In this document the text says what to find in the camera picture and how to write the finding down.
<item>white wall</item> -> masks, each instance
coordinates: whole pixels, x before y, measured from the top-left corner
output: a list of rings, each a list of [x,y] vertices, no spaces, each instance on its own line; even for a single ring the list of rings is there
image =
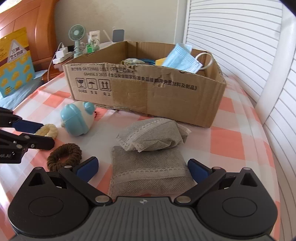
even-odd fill
[[[181,42],[185,13],[186,0],[59,0],[55,9],[57,42],[73,44],[68,31],[75,24],[83,25],[87,32],[105,29],[110,36],[112,27],[123,28],[125,39],[131,41]],[[101,42],[106,41],[101,33]]]

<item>cardboard box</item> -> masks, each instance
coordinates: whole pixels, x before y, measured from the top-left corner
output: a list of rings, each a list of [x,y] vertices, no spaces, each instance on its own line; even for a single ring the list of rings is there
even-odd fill
[[[127,58],[161,59],[175,45],[119,42],[63,65],[74,100],[210,127],[226,82],[216,63],[198,74],[152,65],[120,65]],[[204,52],[192,50],[192,55]],[[206,65],[210,56],[199,59]]]

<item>brown hair tie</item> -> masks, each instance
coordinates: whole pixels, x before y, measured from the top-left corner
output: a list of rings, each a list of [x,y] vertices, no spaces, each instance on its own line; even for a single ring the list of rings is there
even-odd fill
[[[69,156],[65,162],[58,162],[60,158]],[[47,167],[49,171],[58,171],[64,166],[76,166],[80,164],[82,159],[81,150],[78,145],[74,143],[68,143],[59,146],[55,149],[47,158]]]

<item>cream hair tie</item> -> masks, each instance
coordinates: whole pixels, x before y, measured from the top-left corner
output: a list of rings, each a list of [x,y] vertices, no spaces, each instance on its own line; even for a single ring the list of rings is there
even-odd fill
[[[57,137],[57,127],[54,124],[46,124],[41,127],[35,135],[44,136],[44,137],[51,137],[55,139]]]

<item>gray fabric bag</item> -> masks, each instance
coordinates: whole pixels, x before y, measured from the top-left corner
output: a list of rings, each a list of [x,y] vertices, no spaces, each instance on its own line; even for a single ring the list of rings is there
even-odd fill
[[[152,152],[112,149],[109,196],[181,194],[195,185],[177,147]]]
[[[174,120],[151,118],[134,122],[116,139],[125,151],[154,151],[184,143],[190,132]]]

